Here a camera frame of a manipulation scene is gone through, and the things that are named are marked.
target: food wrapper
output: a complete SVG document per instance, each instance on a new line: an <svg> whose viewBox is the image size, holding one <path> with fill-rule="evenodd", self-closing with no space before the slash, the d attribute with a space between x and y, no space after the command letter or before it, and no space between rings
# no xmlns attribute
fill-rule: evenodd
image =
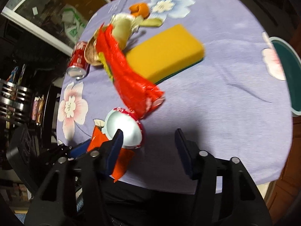
<svg viewBox="0 0 301 226"><path fill-rule="evenodd" d="M141 119L164 101L164 92L130 68L118 42L112 36L113 26L110 24L104 31L102 26L96 39L96 51L122 101Z"/></svg>
<svg viewBox="0 0 301 226"><path fill-rule="evenodd" d="M96 147L100 147L105 141L108 141L108 138L100 131L97 126L95 126L87 152L93 150ZM128 164L133 158L134 154L135 152L130 149L121 148L112 173L114 182L118 181L126 173Z"/></svg>

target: red can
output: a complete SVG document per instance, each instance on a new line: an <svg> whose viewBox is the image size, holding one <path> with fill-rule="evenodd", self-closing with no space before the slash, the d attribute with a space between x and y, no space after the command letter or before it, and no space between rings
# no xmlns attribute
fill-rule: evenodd
<svg viewBox="0 0 301 226"><path fill-rule="evenodd" d="M79 41L75 44L72 57L67 68L67 74L76 80L83 79L87 75L89 64L84 57L87 42Z"/></svg>

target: sponge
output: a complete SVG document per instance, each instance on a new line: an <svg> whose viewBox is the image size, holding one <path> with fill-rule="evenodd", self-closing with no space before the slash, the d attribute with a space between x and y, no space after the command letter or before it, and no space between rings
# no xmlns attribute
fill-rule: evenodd
<svg viewBox="0 0 301 226"><path fill-rule="evenodd" d="M130 67L152 83L200 62L205 48L182 25L175 25L131 49L125 56Z"/></svg>

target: blue flower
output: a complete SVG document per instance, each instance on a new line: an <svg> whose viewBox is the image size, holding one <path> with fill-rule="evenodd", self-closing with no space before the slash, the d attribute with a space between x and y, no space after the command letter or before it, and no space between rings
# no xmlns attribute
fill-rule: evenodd
<svg viewBox="0 0 301 226"><path fill-rule="evenodd" d="M150 0L150 18L160 18L163 21L168 17L182 19L190 13L188 6L195 4L194 0Z"/></svg>

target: bolt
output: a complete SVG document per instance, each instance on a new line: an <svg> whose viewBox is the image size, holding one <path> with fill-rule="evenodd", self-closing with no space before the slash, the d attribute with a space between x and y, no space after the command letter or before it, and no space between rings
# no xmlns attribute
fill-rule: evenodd
<svg viewBox="0 0 301 226"><path fill-rule="evenodd" d="M235 164L240 162L240 159L238 159L237 157L232 157L231 161Z"/></svg>
<svg viewBox="0 0 301 226"><path fill-rule="evenodd" d="M201 150L200 152L199 152L199 155L200 156L207 156L208 155L208 152L207 151L205 151L205 150Z"/></svg>
<svg viewBox="0 0 301 226"><path fill-rule="evenodd" d="M61 157L61 158L59 158L58 159L58 163L64 163L65 161L66 161L67 159L66 159L66 157Z"/></svg>
<svg viewBox="0 0 301 226"><path fill-rule="evenodd" d="M90 156L92 156L92 157L96 157L98 155L99 155L99 152L97 150L94 150L90 153Z"/></svg>

